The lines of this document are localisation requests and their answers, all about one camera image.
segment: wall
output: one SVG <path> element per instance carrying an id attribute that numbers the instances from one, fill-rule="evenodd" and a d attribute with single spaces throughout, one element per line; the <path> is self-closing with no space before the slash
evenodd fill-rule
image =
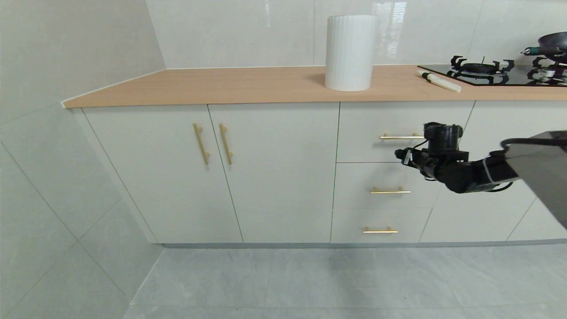
<path id="1" fill-rule="evenodd" d="M 168 68 L 324 65 L 327 17 L 380 17 L 374 64 L 480 62 L 565 31 L 558 0 L 147 0 Z"/>
<path id="2" fill-rule="evenodd" d="M 60 101 L 164 63 L 143 0 L 0 0 L 1 317 L 121 318 L 148 244 Z"/>

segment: cabinet base trim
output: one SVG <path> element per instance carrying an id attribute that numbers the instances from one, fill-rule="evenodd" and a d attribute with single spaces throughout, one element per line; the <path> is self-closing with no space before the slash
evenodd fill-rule
<path id="1" fill-rule="evenodd" d="M 381 247 L 477 247 L 477 246 L 515 246 L 565 244 L 567 238 L 553 240 L 519 240 L 486 242 L 417 242 L 417 243 L 368 243 L 368 244 L 333 244 L 333 243 L 210 243 L 210 244 L 164 244 L 166 248 L 381 248 Z"/>

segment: gold bar handle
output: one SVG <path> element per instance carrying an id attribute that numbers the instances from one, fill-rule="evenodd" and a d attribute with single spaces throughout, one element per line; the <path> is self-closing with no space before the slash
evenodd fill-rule
<path id="1" fill-rule="evenodd" d="M 222 123 L 218 126 L 221 128 L 222 142 L 225 144 L 225 151 L 226 156 L 229 158 L 229 165 L 232 165 L 232 152 L 229 149 L 229 143 L 226 141 L 226 126 L 222 125 Z"/>
<path id="2" fill-rule="evenodd" d="M 197 136 L 197 142 L 199 142 L 199 148 L 201 149 L 201 153 L 203 154 L 203 160 L 205 160 L 205 164 L 209 164 L 209 152 L 205 151 L 205 146 L 203 145 L 203 140 L 201 139 L 201 132 L 203 128 L 197 125 L 197 123 L 193 123 L 193 129 L 195 130 L 195 135 Z"/>
<path id="3" fill-rule="evenodd" d="M 424 136 L 420 136 L 417 133 L 414 133 L 411 136 L 390 136 L 388 133 L 384 133 L 384 135 L 380 136 L 381 140 L 424 140 Z"/>
<path id="4" fill-rule="evenodd" d="M 397 230 L 393 230 L 390 226 L 386 227 L 384 230 L 372 230 L 366 227 L 366 230 L 362 231 L 363 234 L 397 234 Z"/>
<path id="5" fill-rule="evenodd" d="M 412 191 L 406 191 L 403 187 L 399 187 L 397 191 L 381 191 L 377 187 L 373 187 L 370 191 L 371 194 L 410 194 Z"/>

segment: kitchen cabinet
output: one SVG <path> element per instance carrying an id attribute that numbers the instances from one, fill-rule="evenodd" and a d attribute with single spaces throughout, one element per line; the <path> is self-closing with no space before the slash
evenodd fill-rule
<path id="1" fill-rule="evenodd" d="M 336 208 L 331 242 L 419 242 L 430 212 L 431 208 Z"/>
<path id="2" fill-rule="evenodd" d="M 341 103 L 337 162 L 399 162 L 394 151 L 423 139 L 424 124 L 465 127 L 474 101 Z"/>
<path id="3" fill-rule="evenodd" d="M 338 103 L 209 110 L 244 242 L 329 242 Z"/>
<path id="4" fill-rule="evenodd" d="M 536 199 L 508 240 L 550 240 L 567 238 L 567 230 L 547 207 Z"/>
<path id="5" fill-rule="evenodd" d="M 84 112 L 158 242 L 242 242 L 206 105 Z"/>
<path id="6" fill-rule="evenodd" d="M 562 130 L 566 119 L 564 102 L 477 101 L 459 147 L 471 152 L 469 160 L 479 160 L 501 149 L 500 141 L 505 138 Z M 506 241 L 535 197 L 523 181 L 498 193 L 455 194 L 442 189 L 421 241 Z M 537 207 L 526 216 L 531 225 L 552 224 L 549 213 Z M 521 233 L 513 237 L 527 238 Z"/>
<path id="7" fill-rule="evenodd" d="M 334 208 L 431 209 L 442 186 L 399 163 L 338 163 Z"/>

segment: gas stove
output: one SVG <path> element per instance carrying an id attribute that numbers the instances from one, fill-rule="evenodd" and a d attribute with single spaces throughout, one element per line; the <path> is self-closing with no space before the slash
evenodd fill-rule
<path id="1" fill-rule="evenodd" d="M 532 65 L 516 65 L 514 60 L 485 63 L 464 63 L 454 56 L 451 64 L 419 65 L 419 68 L 455 78 L 476 86 L 567 86 L 567 65 L 553 61 L 543 63 L 537 57 Z"/>

